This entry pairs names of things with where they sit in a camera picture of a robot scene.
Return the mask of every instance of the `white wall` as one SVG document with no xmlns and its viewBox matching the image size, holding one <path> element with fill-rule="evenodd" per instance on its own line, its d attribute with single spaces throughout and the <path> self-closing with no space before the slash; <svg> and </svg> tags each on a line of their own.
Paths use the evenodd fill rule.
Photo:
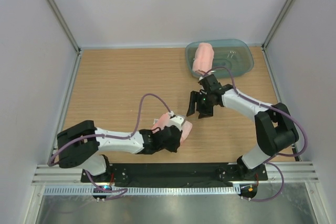
<svg viewBox="0 0 336 224">
<path fill-rule="evenodd" d="M 308 132 L 312 160 L 336 210 L 336 0 L 296 0 L 268 48 L 284 101 Z"/>
<path fill-rule="evenodd" d="M 45 0 L 0 0 L 0 222 L 19 223 L 46 162 L 75 51 Z"/>
<path fill-rule="evenodd" d="M 285 0 L 55 0 L 82 47 L 264 42 Z"/>
</svg>

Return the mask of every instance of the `pink sponge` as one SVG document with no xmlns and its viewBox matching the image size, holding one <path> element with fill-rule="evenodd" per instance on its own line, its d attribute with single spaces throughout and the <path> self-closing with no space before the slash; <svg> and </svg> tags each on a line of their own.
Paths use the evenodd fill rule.
<svg viewBox="0 0 336 224">
<path fill-rule="evenodd" d="M 163 114 L 160 119 L 153 125 L 152 130 L 159 127 L 160 129 L 163 129 L 167 124 L 169 123 L 170 116 L 168 113 Z M 193 127 L 193 124 L 191 122 L 188 122 L 187 120 L 184 121 L 184 124 L 182 125 L 182 136 L 180 139 L 180 143 L 183 143 L 185 139 L 189 136 L 189 133 Z"/>
<path fill-rule="evenodd" d="M 208 72 L 212 67 L 214 54 L 214 49 L 211 44 L 200 43 L 195 53 L 193 71 L 200 74 Z"/>
</svg>

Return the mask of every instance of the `wooden table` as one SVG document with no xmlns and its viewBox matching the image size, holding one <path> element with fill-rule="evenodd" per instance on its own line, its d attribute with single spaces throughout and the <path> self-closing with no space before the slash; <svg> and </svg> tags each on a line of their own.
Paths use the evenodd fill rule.
<svg viewBox="0 0 336 224">
<path fill-rule="evenodd" d="M 251 47 L 255 66 L 237 77 L 241 92 L 258 100 L 276 103 L 275 93 L 259 47 Z M 221 84 L 230 83 L 221 79 Z M 190 91 L 199 90 L 197 79 L 188 72 L 184 48 L 107 49 L 83 52 L 65 121 L 65 129 L 83 120 L 97 127 L 131 132 L 138 106 L 145 93 L 159 95 L 176 114 L 185 115 Z M 150 129 L 154 118 L 166 112 L 154 97 L 143 104 L 140 129 Z M 188 118 L 193 129 L 177 153 L 166 150 L 153 155 L 109 152 L 111 163 L 205 163 L 235 162 L 256 144 L 254 123 L 238 112 L 216 106 L 214 116 Z M 276 157 L 274 161 L 293 161 Z"/>
</svg>

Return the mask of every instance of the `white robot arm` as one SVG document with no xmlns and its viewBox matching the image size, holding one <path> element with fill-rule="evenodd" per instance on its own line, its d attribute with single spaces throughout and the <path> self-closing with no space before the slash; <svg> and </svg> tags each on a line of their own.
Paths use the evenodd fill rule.
<svg viewBox="0 0 336 224">
<path fill-rule="evenodd" d="M 59 167 L 80 167 L 90 172 L 92 176 L 97 176 L 105 173 L 109 167 L 107 158 L 97 155 L 99 152 L 153 154 L 162 149 L 177 152 L 184 122 L 183 116 L 172 113 L 164 129 L 155 133 L 153 130 L 139 130 L 131 133 L 107 131 L 95 127 L 93 121 L 83 121 L 57 135 L 58 149 L 67 145 L 59 153 Z M 76 141 L 81 136 L 88 136 L 88 138 Z"/>
<path fill-rule="evenodd" d="M 272 105 L 260 102 L 235 90 L 231 84 L 222 86 L 213 74 L 201 78 L 199 84 L 203 89 L 191 92 L 187 116 L 194 114 L 195 109 L 200 113 L 199 119 L 213 116 L 213 106 L 220 105 L 236 110 L 255 122 L 257 144 L 237 160 L 242 176 L 253 173 L 259 165 L 299 139 L 293 121 L 266 108 L 274 107 L 289 114 L 283 103 Z"/>
</svg>

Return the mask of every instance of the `plastic container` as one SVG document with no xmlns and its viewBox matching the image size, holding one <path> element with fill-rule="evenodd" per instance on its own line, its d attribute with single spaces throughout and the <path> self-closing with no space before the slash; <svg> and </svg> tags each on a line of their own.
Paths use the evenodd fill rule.
<svg viewBox="0 0 336 224">
<path fill-rule="evenodd" d="M 212 67 L 225 66 L 231 70 L 234 76 L 241 76 L 251 71 L 254 66 L 250 49 L 239 39 L 219 39 L 194 42 L 185 48 L 185 59 L 189 71 L 196 78 L 199 78 L 201 74 L 194 72 L 192 68 L 196 50 L 198 45 L 202 42 L 211 44 L 214 49 L 215 54 Z M 225 69 L 216 69 L 212 73 L 217 79 L 229 77 L 229 74 Z"/>
</svg>

